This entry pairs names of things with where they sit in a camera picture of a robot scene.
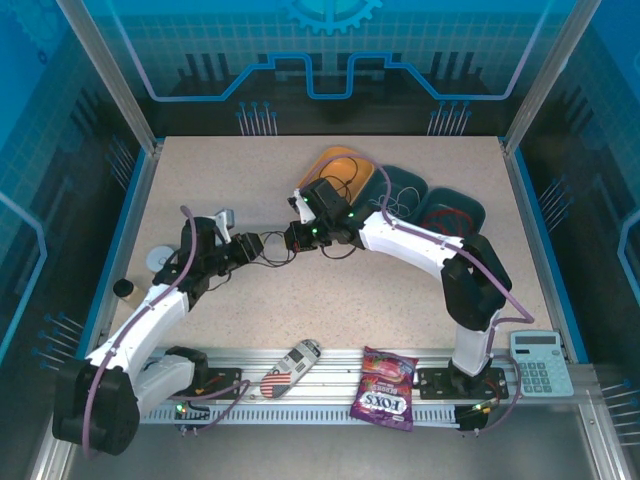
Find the candy bag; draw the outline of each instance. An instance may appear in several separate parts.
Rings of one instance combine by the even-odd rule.
[[[411,388],[418,360],[364,347],[362,378],[350,415],[365,422],[413,430]]]

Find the black bottle cap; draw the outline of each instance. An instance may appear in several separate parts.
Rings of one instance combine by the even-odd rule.
[[[121,278],[113,284],[113,293],[115,293],[117,297],[124,298],[131,295],[132,292],[133,283],[126,278]]]

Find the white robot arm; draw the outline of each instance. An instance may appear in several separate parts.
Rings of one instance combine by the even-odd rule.
[[[430,234],[440,243],[424,240],[399,228],[410,226],[402,220],[390,217],[387,221],[381,212],[354,213],[325,179],[296,190],[289,203],[301,218],[291,222],[285,232],[285,243],[290,250],[312,250],[329,246],[333,241],[349,243],[396,257],[440,280],[447,310],[458,323],[450,364],[452,379],[459,379],[456,386],[462,391],[469,388],[474,378],[480,378],[488,368],[491,323],[504,306],[504,297],[486,279],[470,272],[469,265],[455,251],[444,248],[443,243],[472,251],[500,278],[505,288],[510,289],[510,280],[484,237],[463,240]],[[228,229],[232,224],[233,214],[228,210],[214,217],[196,218],[195,260],[178,288],[140,318],[134,313],[86,359],[70,360],[62,366],[54,405],[56,438],[81,443],[88,387],[109,352],[115,355],[108,361],[100,380],[90,418],[91,445],[107,453],[117,455],[126,449],[135,435],[140,416],[176,392],[194,390],[206,382],[206,355],[195,350],[175,347],[159,362],[144,365],[165,333],[184,318],[204,294],[212,276],[226,275],[252,262],[262,252],[263,244],[257,234],[230,236]],[[189,255],[191,234],[185,225],[177,264],[165,265],[158,272],[154,287],[139,310],[150,305],[178,277]],[[130,329],[114,350],[114,339],[125,327]]]

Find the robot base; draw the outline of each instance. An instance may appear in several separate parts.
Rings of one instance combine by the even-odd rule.
[[[421,400],[500,400],[509,398],[504,370],[487,365],[476,377],[468,377],[452,365],[448,368],[419,368]]]

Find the blue enclosure wall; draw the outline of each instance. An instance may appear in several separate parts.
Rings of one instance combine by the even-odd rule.
[[[139,146],[55,2],[0,0],[0,68],[0,470],[26,478],[76,348],[45,319],[84,323]]]
[[[587,354],[636,384],[639,18],[637,1],[603,0],[521,144],[542,213],[540,227],[557,258]],[[615,381],[609,375],[602,379]]]
[[[89,0],[156,135],[506,133],[574,0]]]

